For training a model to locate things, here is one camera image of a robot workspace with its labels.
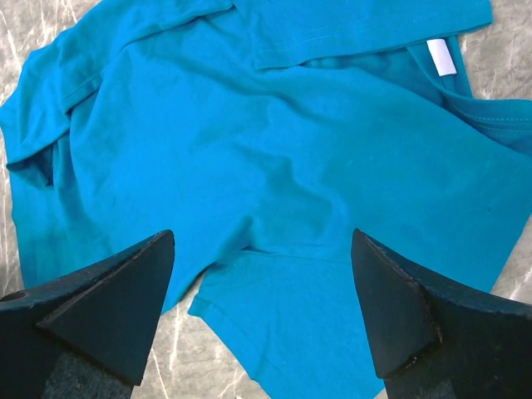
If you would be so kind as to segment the teal blue t shirt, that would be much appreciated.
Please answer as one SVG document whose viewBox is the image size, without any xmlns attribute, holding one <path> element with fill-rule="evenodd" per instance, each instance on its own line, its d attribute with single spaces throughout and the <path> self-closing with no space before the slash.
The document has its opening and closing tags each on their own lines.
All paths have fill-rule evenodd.
<svg viewBox="0 0 532 399">
<path fill-rule="evenodd" d="M 473 96 L 487 1 L 104 1 L 1 109 L 22 277 L 170 229 L 164 310 L 273 398 L 371 398 L 360 229 L 490 290 L 531 213 L 531 103 Z"/>
</svg>

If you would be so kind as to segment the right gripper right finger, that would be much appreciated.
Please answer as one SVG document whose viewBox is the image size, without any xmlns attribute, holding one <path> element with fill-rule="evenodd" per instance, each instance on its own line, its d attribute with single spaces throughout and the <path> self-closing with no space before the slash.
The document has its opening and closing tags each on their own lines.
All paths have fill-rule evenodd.
<svg viewBox="0 0 532 399">
<path fill-rule="evenodd" d="M 468 287 L 356 229 L 352 269 L 390 398 L 529 398 L 531 306 Z"/>
</svg>

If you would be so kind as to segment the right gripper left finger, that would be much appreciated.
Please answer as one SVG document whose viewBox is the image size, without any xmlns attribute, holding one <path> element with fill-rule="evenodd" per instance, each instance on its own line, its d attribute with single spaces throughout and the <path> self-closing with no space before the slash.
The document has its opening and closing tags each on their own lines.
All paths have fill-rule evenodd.
<svg viewBox="0 0 532 399">
<path fill-rule="evenodd" d="M 175 260 L 164 230 L 1 299 L 3 398 L 129 398 L 145 373 Z"/>
</svg>

